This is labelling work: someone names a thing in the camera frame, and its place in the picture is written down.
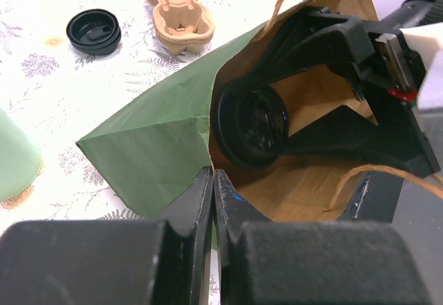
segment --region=orange flower print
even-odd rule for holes
[[[55,48],[63,44],[63,39],[61,37],[49,37],[46,39],[45,44],[49,48]]]

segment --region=table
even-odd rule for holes
[[[154,36],[146,0],[0,0],[0,107],[42,148],[45,170],[20,206],[0,207],[0,232],[31,219],[139,219],[75,146],[149,87],[267,20],[276,0],[199,0],[215,20],[198,55],[171,56]],[[285,0],[282,10],[302,0]],[[113,12],[122,41],[107,57],[70,45],[65,28],[88,8]],[[210,304],[219,303],[217,253]]]

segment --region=brown rope handle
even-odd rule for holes
[[[435,181],[437,181],[439,185],[426,181],[423,178],[416,177],[410,174],[409,172],[405,172],[404,170],[388,167],[385,165],[361,165],[360,167],[355,167],[351,169],[341,177],[341,180],[338,183],[335,193],[332,196],[329,205],[325,209],[325,212],[330,212],[331,210],[334,209],[335,203],[337,202],[337,199],[340,196],[340,193],[342,189],[345,187],[346,183],[351,179],[351,177],[360,174],[361,172],[387,172],[389,174],[404,178],[407,181],[410,181],[411,183],[419,185],[421,188],[425,189],[426,191],[429,191],[430,193],[434,194],[436,197],[443,200],[443,178],[441,176],[438,176],[437,174],[433,174],[431,177]]]
[[[261,39],[264,37],[274,26],[275,22],[277,21],[278,13],[280,11],[280,8],[282,7],[284,0],[277,0],[274,6],[274,12],[272,14],[272,17],[268,22],[266,23],[266,26],[263,27],[262,31],[259,33],[259,35],[256,37],[256,39]]]

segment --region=paper bag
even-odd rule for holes
[[[210,130],[214,94],[247,73],[285,19],[305,6],[377,19],[371,0],[305,0],[279,16],[277,6],[267,26],[254,28],[159,82],[78,142],[129,208],[143,216],[156,214],[190,186],[202,167],[212,165],[225,169],[238,192],[275,221],[328,221],[341,214],[355,182],[347,184],[335,209],[323,210],[339,178],[354,163],[288,156],[266,169],[246,171],[223,157]],[[342,104],[370,115],[367,104],[354,99],[350,85],[325,66],[273,87],[286,103],[291,133]]]

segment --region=green cylinder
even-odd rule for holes
[[[42,152],[0,109],[0,201],[21,194],[37,178]]]

